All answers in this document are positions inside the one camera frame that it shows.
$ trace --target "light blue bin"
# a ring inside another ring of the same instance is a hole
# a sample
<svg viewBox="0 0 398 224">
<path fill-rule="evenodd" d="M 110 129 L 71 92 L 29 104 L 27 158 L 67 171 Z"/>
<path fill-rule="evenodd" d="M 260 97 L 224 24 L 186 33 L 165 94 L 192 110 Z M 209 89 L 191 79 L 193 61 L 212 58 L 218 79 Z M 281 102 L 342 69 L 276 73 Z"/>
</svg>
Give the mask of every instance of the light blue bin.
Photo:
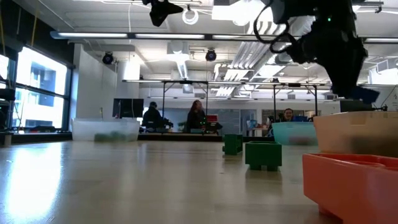
<svg viewBox="0 0 398 224">
<path fill-rule="evenodd" d="M 273 123 L 275 142 L 282 145 L 318 145 L 312 122 Z"/>
</svg>

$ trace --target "man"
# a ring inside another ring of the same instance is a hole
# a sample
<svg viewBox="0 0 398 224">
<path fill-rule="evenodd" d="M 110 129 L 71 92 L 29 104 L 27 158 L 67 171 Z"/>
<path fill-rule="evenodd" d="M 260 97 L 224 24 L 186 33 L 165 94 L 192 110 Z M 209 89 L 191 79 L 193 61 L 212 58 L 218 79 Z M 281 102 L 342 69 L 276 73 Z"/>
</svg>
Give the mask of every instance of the man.
<svg viewBox="0 0 398 224">
<path fill-rule="evenodd" d="M 156 102 L 151 102 L 148 111 L 145 112 L 142 119 L 142 125 L 145 126 L 148 131 L 155 131 L 154 129 L 163 126 L 163 118 L 156 107 Z"/>
</svg>

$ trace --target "black jacket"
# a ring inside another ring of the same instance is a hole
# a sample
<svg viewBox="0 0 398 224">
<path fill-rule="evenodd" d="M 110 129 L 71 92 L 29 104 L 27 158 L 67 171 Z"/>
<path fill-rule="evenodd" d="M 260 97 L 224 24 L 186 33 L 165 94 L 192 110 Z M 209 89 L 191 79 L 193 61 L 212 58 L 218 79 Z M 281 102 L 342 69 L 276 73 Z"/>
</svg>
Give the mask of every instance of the black jacket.
<svg viewBox="0 0 398 224">
<path fill-rule="evenodd" d="M 142 125 L 146 128 L 161 128 L 163 126 L 163 119 L 159 111 L 150 106 L 144 114 Z"/>
<path fill-rule="evenodd" d="M 205 121 L 206 114 L 203 111 L 194 112 L 190 111 L 187 117 L 187 123 L 185 125 L 185 129 L 188 133 L 191 132 L 191 129 L 200 129 L 202 125 L 201 122 Z"/>
</svg>

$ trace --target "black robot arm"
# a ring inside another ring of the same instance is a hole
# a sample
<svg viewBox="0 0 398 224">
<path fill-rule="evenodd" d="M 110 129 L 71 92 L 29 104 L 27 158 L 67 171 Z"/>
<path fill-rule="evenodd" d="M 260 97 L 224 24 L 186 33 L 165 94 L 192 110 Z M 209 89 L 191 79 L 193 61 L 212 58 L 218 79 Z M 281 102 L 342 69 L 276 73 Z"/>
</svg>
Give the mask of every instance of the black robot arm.
<svg viewBox="0 0 398 224">
<path fill-rule="evenodd" d="M 379 93 L 356 86 L 364 59 L 368 56 L 363 41 L 356 35 L 356 15 L 351 0 L 262 0 L 266 4 L 262 12 L 271 7 L 276 24 L 286 29 L 270 46 L 275 54 L 288 53 L 297 63 L 322 65 L 332 82 L 332 91 L 338 96 L 373 103 Z M 261 42 L 254 21 L 254 33 Z M 296 16 L 315 16 L 311 31 L 296 40 L 289 31 L 289 19 Z M 284 49 L 274 49 L 274 43 L 288 41 Z"/>
</svg>

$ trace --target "orange plastic bin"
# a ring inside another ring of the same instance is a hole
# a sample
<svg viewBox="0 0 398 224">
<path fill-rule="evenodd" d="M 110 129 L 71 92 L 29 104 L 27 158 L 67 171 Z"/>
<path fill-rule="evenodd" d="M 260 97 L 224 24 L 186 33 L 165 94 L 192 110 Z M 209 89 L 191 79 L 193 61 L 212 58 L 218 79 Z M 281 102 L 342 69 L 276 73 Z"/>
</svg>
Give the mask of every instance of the orange plastic bin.
<svg viewBox="0 0 398 224">
<path fill-rule="evenodd" d="M 363 111 L 317 116 L 314 127 L 322 153 L 398 157 L 398 112 Z"/>
<path fill-rule="evenodd" d="M 344 224 L 398 223 L 398 159 L 303 155 L 304 194 Z"/>
</svg>

